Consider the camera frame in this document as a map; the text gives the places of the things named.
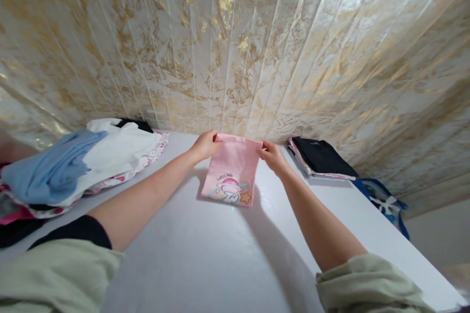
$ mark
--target white tabletop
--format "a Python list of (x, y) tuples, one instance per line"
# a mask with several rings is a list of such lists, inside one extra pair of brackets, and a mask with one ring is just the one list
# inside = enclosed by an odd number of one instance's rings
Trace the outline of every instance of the white tabletop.
[[(170, 134), (162, 156), (134, 179), (92, 198), (0, 252), (0, 264), (38, 238), (82, 216), (187, 150), (197, 136)], [(300, 173), (293, 159), (289, 162)], [(318, 312), (319, 268), (281, 181), (260, 161), (253, 208), (198, 199), (209, 160), (188, 175), (126, 250), (103, 312)], [(437, 311), (465, 300), (348, 181), (308, 180), (318, 198), (371, 253), (389, 260), (423, 290)]]

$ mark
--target blue bag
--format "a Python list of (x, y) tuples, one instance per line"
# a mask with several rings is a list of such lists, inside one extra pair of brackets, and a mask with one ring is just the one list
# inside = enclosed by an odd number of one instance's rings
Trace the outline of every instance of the blue bag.
[(403, 234), (410, 240), (406, 230), (401, 212), (408, 209), (408, 205), (395, 197), (390, 191), (376, 179), (356, 179), (351, 181), (359, 191), (372, 202), (373, 205)]

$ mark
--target black cloth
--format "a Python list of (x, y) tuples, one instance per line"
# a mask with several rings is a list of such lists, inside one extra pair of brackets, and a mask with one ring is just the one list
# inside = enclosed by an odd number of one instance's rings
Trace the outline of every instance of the black cloth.
[(45, 219), (16, 220), (7, 225), (0, 225), (0, 248), (14, 245), (32, 234), (46, 222)]
[(60, 239), (86, 240), (97, 246), (112, 249), (111, 241), (103, 226), (98, 220), (89, 215), (84, 215), (67, 225), (55, 229), (46, 236), (38, 239), (29, 249), (47, 241)]
[(335, 149), (324, 140), (292, 138), (300, 155), (313, 171), (321, 174), (343, 174), (359, 177)]
[(28, 204), (28, 206), (31, 209), (40, 210), (40, 211), (46, 211), (46, 210), (52, 210), (52, 209), (58, 208), (58, 207), (53, 207), (47, 204)]
[(126, 118), (122, 118), (122, 117), (119, 117), (121, 119), (121, 122), (119, 122), (116, 127), (119, 127), (121, 128), (122, 126), (124, 126), (126, 123), (129, 123), (129, 122), (134, 122), (137, 124), (137, 126), (139, 127), (139, 130), (142, 130), (142, 131), (146, 131), (146, 132), (149, 132), (149, 133), (153, 133), (153, 130), (152, 128), (150, 127), (150, 125), (148, 123), (146, 123), (145, 121), (138, 121), (138, 120), (131, 120), (131, 119), (126, 119)]

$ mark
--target sleeve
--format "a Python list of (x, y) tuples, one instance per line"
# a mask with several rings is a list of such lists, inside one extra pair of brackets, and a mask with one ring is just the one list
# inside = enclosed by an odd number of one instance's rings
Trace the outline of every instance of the sleeve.
[(60, 239), (0, 268), (0, 312), (97, 312), (123, 254)]
[(413, 281), (374, 254), (319, 275), (317, 290), (326, 312), (434, 312)]
[(81, 216), (67, 225), (61, 226), (43, 238), (38, 239), (29, 249), (48, 241), (60, 239), (87, 240), (97, 246), (112, 249), (111, 241), (101, 223), (90, 215)]

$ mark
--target white cloth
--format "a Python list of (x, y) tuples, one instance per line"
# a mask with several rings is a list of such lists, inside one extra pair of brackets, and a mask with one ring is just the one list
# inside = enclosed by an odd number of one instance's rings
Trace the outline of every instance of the white cloth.
[(140, 158), (152, 151), (162, 138), (161, 134), (139, 130), (133, 122), (125, 124), (122, 128), (114, 126), (120, 121), (109, 118), (88, 123), (87, 129), (90, 131), (107, 131), (108, 135), (83, 157), (83, 161), (91, 170), (78, 178), (75, 192), (66, 200), (51, 205), (71, 205), (87, 188), (114, 175), (136, 169)]
[(137, 175), (140, 171), (145, 169), (147, 166), (149, 166), (151, 163), (156, 161), (160, 155), (162, 155), (163, 148), (165, 145), (168, 143), (168, 138), (170, 136), (169, 132), (155, 132), (160, 135), (162, 135), (162, 139), (158, 142), (158, 144), (155, 146), (155, 148), (149, 153), (144, 156), (142, 156), (139, 160), (139, 166), (136, 169), (126, 171), (121, 174), (114, 175), (113, 177), (106, 179), (104, 181), (101, 181), (97, 183), (96, 185), (88, 188), (85, 191), (85, 195), (93, 195), (101, 191), (102, 189), (108, 188), (108, 187), (114, 187), (116, 185), (119, 185), (121, 183), (129, 181), (131, 178), (133, 178), (135, 175)]

